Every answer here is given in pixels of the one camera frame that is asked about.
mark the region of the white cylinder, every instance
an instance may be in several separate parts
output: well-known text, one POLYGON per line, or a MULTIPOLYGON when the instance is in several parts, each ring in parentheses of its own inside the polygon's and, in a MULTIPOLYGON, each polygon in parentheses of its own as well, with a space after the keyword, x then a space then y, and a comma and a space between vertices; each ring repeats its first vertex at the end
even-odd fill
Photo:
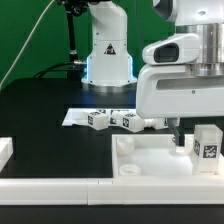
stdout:
POLYGON ((120 156, 128 156, 134 153, 135 144, 131 137, 117 138, 117 154, 120 156))
POLYGON ((133 164, 125 164, 119 168, 119 172, 123 176, 137 176, 141 174, 141 168, 133 164))

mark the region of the warning triangle label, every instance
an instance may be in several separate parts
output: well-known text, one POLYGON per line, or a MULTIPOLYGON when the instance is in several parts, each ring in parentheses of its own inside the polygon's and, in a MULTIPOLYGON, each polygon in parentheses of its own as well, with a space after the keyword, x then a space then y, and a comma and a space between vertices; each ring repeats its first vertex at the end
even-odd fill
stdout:
POLYGON ((107 47, 106 51, 104 52, 104 54, 116 54, 112 44, 109 44, 109 46, 107 47))

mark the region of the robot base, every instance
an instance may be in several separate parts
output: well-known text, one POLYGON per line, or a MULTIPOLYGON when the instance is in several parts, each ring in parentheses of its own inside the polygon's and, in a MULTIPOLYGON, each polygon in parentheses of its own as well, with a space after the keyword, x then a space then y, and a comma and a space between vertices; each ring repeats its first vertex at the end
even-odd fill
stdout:
POLYGON ((82 79, 82 88, 86 90, 101 92, 101 93, 121 93, 127 92, 131 90, 136 90, 137 87, 137 79, 133 78, 128 82, 128 84, 123 83, 111 83, 111 85, 105 85, 103 83, 97 82, 96 84, 89 83, 87 79, 84 77, 82 79))

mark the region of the black tabletop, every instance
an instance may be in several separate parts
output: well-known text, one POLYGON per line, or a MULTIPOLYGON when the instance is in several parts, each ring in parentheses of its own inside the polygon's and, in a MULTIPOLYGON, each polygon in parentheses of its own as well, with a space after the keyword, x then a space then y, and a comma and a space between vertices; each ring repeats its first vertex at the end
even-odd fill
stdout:
POLYGON ((112 177, 112 133, 62 127, 68 108, 134 108, 135 92, 89 92, 66 79, 21 79, 0 94, 0 136, 14 137, 2 178, 112 177))
MULTIPOLYGON (((68 108, 135 108, 135 91, 88 92, 66 79, 21 79, 0 93, 0 136, 13 136, 14 155, 0 178, 112 177, 110 127, 62 127, 68 108)), ((223 119, 212 121, 223 126, 223 119)), ((193 119, 181 125, 192 131, 193 119)), ((148 129, 142 133, 154 133, 148 129)), ((222 205, 0 206, 0 223, 223 223, 222 205)))

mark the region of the white cube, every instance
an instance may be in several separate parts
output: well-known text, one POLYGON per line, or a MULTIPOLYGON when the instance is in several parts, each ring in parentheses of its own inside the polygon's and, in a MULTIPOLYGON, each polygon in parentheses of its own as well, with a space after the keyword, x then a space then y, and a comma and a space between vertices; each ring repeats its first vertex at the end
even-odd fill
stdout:
POLYGON ((219 165, 222 131, 216 125, 196 125, 194 132, 194 170, 215 173, 219 165))
POLYGON ((0 138, 0 172, 13 154, 12 138, 0 138))
POLYGON ((108 116, 99 111, 90 112, 88 114, 88 125, 96 130, 108 128, 108 116))
POLYGON ((145 121, 136 114, 127 113, 122 119, 122 127, 132 132, 142 131, 145 128, 145 121))

